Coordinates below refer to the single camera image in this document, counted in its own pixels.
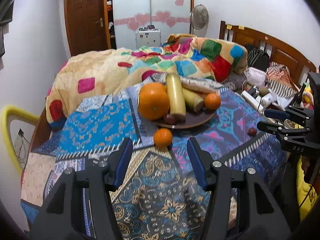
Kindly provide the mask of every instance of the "blue gripper pad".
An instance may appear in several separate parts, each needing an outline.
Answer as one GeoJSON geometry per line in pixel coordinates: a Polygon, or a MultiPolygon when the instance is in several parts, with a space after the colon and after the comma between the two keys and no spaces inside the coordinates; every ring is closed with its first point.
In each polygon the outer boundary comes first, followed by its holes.
{"type": "Polygon", "coordinates": [[[117,190],[123,183],[133,152],[132,140],[126,137],[119,150],[114,151],[108,158],[109,172],[105,176],[105,184],[117,190]]]}
{"type": "Polygon", "coordinates": [[[187,141],[187,152],[198,184],[204,191],[208,190],[207,175],[211,172],[213,159],[209,152],[201,150],[197,140],[191,137],[187,141]]]}
{"type": "Polygon", "coordinates": [[[273,110],[273,109],[264,110],[264,116],[268,118],[277,119],[277,120],[283,120],[283,121],[290,118],[290,114],[288,114],[286,111],[273,110]]]}

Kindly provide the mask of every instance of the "banana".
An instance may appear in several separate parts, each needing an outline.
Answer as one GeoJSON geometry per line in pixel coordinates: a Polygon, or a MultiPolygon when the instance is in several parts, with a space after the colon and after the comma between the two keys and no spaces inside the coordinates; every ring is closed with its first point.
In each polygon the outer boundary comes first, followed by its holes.
{"type": "Polygon", "coordinates": [[[195,92],[192,92],[185,88],[182,88],[182,92],[187,107],[189,107],[195,113],[197,113],[204,106],[204,100],[195,92]]]}
{"type": "Polygon", "coordinates": [[[184,100],[180,78],[175,73],[168,73],[166,77],[167,93],[170,100],[170,114],[179,122],[186,120],[186,103],[184,100]]]}

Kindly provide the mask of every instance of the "yellow chair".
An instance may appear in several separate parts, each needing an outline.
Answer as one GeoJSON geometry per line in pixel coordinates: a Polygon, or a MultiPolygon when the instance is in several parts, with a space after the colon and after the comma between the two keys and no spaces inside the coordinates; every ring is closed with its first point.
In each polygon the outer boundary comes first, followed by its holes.
{"type": "Polygon", "coordinates": [[[14,114],[14,115],[21,117],[24,122],[28,122],[32,125],[37,124],[39,117],[34,114],[30,114],[21,108],[18,108],[16,106],[12,106],[12,105],[5,106],[2,111],[1,124],[2,124],[2,134],[4,137],[4,143],[7,147],[8,154],[9,154],[9,157],[10,157],[12,163],[14,164],[17,172],[19,174],[21,174],[22,167],[16,157],[15,150],[14,150],[13,144],[12,144],[11,135],[10,135],[10,127],[8,126],[8,116],[11,114],[14,114]]]}

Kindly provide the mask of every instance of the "small orange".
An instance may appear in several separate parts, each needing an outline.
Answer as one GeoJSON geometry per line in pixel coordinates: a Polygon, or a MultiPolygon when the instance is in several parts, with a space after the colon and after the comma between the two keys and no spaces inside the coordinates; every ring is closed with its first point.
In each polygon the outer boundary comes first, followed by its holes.
{"type": "Polygon", "coordinates": [[[164,85],[160,83],[146,85],[139,92],[138,112],[142,117],[153,121],[168,113],[170,100],[164,85]]]}
{"type": "Polygon", "coordinates": [[[153,141],[159,148],[168,147],[172,143],[172,133],[167,128],[160,128],[154,133],[153,141]]]}
{"type": "Polygon", "coordinates": [[[143,91],[150,91],[150,90],[162,90],[165,93],[167,92],[167,88],[161,83],[148,83],[148,84],[145,84],[140,89],[140,93],[143,91]]]}
{"type": "Polygon", "coordinates": [[[207,109],[217,110],[221,105],[221,99],[218,94],[210,93],[205,97],[204,105],[207,109]]]}

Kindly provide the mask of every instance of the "silver screw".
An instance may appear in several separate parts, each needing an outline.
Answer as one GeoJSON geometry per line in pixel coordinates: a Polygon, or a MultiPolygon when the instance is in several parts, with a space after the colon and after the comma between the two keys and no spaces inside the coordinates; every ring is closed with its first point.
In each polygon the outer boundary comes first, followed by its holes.
{"type": "Polygon", "coordinates": [[[218,167],[221,167],[221,162],[219,162],[219,161],[214,161],[214,162],[212,163],[212,165],[213,165],[214,167],[218,168],[218,167]]]}
{"type": "Polygon", "coordinates": [[[247,172],[249,173],[249,174],[255,174],[256,173],[256,170],[254,169],[254,168],[248,168],[247,169],[247,172]]]}
{"type": "Polygon", "coordinates": [[[70,174],[70,173],[72,173],[73,172],[73,169],[72,168],[66,168],[65,170],[64,170],[64,173],[65,174],[70,174]]]}
{"type": "Polygon", "coordinates": [[[105,167],[105,166],[107,166],[107,164],[108,164],[108,162],[106,162],[106,161],[101,161],[101,162],[98,163],[98,165],[100,167],[105,167]]]}

